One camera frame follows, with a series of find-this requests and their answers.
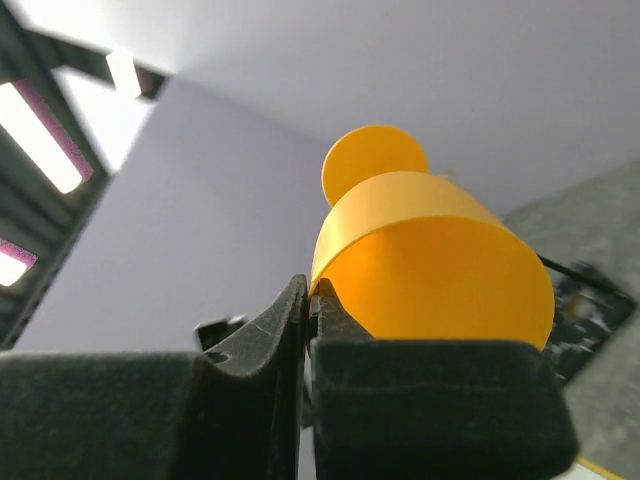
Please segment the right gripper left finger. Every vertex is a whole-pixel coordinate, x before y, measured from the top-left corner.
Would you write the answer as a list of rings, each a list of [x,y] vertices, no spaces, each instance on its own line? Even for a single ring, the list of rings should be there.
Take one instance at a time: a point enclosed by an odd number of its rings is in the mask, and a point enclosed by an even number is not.
[[[203,352],[1,357],[5,479],[293,479],[307,282]]]

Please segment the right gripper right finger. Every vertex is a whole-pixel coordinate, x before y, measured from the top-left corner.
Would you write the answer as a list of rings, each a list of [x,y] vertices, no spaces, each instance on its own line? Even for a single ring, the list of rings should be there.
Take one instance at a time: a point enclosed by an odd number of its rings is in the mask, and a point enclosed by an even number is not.
[[[320,479],[551,479],[578,439],[556,375],[533,346],[377,340],[333,285],[312,295]]]

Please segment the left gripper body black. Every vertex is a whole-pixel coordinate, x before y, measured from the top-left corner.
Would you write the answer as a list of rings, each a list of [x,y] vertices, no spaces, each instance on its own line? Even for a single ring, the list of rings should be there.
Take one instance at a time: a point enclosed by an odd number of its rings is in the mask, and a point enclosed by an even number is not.
[[[239,330],[249,321],[245,315],[219,317],[199,323],[194,330],[194,338],[200,350],[205,352]]]

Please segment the yellow wine glass front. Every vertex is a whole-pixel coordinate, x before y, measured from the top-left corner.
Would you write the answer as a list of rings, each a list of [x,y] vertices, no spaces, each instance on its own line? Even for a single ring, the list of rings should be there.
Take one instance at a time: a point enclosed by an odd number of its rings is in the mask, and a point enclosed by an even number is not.
[[[431,174],[410,134],[347,133],[321,183],[330,210],[311,281],[329,281],[372,336],[545,346],[554,292],[542,261],[473,196]]]

